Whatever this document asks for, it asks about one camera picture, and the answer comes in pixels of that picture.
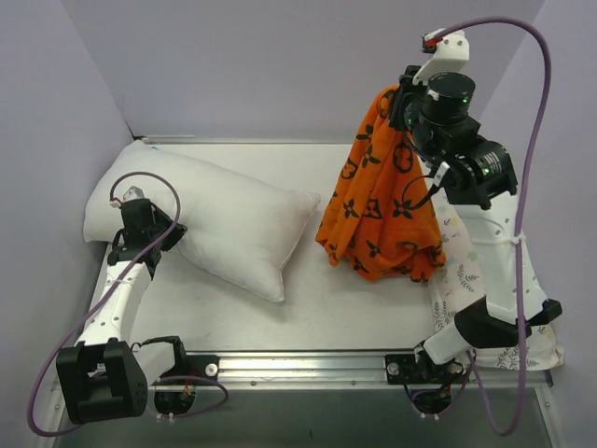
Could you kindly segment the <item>orange patterned plush pillowcase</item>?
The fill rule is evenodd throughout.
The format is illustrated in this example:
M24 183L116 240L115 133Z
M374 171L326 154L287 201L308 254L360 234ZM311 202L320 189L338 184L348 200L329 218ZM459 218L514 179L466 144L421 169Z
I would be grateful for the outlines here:
M446 255L434 206L421 202L421 164L389 124L397 90L381 91L364 116L315 241L330 265L346 261L369 282L406 275L422 283Z

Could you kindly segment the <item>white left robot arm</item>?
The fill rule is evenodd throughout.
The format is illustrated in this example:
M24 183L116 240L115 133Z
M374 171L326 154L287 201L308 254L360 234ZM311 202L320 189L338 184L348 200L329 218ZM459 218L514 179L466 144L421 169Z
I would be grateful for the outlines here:
M160 378L177 384L188 373L179 337L129 340L162 252L173 248L186 229L148 199L128 200L120 213L122 227L107 258L104 305L75 345L56 358L66 411L75 425L139 416L150 385Z

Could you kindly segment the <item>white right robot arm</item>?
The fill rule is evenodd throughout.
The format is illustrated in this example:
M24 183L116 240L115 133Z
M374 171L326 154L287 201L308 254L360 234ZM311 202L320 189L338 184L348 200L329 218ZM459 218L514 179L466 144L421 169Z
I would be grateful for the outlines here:
M474 80L440 72L421 81L421 69L410 65L400 76L389 124L429 167L431 193L445 191L463 220L485 289L425 340L413 359L416 375L434 382L467 350L524 348L535 328L562 314L562 306L535 281L520 223L504 214L522 196L507 149L480 135L479 123L468 114Z

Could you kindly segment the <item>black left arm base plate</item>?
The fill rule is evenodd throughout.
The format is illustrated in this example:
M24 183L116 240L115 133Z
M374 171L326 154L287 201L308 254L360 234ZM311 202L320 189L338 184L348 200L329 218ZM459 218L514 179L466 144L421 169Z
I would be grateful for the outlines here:
M162 378L173 376L197 376L217 380L220 357L214 354L191 354L183 360L176 360L174 366L162 374Z

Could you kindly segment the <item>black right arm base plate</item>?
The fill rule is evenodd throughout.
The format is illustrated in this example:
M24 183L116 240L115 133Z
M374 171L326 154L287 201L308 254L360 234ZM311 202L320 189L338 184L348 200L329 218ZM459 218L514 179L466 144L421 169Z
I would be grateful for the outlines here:
M384 363L386 381L390 385L443 385L459 381L466 372L454 359L438 365L423 352L388 354Z

